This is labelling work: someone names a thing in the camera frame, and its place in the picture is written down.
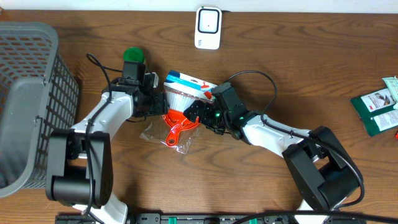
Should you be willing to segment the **red dustpan brush package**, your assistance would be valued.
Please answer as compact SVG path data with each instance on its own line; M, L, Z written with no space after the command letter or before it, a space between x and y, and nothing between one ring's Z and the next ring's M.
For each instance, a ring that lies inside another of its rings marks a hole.
M164 93L169 106L167 114L153 119L141 132L140 138L161 144L185 154L198 134L200 122L190 121L183 112L194 102L212 103L216 84L170 70L164 81Z

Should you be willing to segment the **green lid white jar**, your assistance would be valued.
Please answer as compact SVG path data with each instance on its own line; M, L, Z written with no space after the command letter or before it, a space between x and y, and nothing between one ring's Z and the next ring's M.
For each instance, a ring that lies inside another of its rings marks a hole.
M130 47L124 51L123 60L144 63L145 56L140 48Z

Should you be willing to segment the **green grip gloves package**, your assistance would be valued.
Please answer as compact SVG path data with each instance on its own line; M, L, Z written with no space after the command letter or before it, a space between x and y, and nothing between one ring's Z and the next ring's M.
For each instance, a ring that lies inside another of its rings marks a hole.
M396 101L387 88L356 96L349 101L369 136L397 127L397 110L394 109Z

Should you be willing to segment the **pale green wipes packet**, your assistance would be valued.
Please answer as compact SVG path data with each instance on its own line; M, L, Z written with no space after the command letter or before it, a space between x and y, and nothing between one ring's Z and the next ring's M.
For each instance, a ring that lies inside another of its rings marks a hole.
M398 109L398 79L397 77L382 78L387 88L389 89L394 101L396 102L393 108Z

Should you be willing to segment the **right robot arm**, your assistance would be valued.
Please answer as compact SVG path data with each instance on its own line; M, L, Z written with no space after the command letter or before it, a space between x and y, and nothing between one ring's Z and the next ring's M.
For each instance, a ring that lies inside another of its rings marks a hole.
M260 146L282 157L302 196L300 210L311 215L296 215L299 223L322 223L329 212L345 207L355 190L360 191L354 204L364 197L364 181L344 147L324 126L313 131L295 129L249 111L240 101L205 103L195 101L184 109L190 121L198 121L216 134L229 132L248 145Z

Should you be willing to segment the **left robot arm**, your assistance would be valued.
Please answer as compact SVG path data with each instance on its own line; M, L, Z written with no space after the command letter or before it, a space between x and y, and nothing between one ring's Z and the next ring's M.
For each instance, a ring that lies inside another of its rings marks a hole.
M108 82L100 102L79 123L55 129L49 139L45 194L80 210L95 223L126 223L128 206L113 193L111 140L129 118L164 115L165 94L144 63L124 61L122 75Z

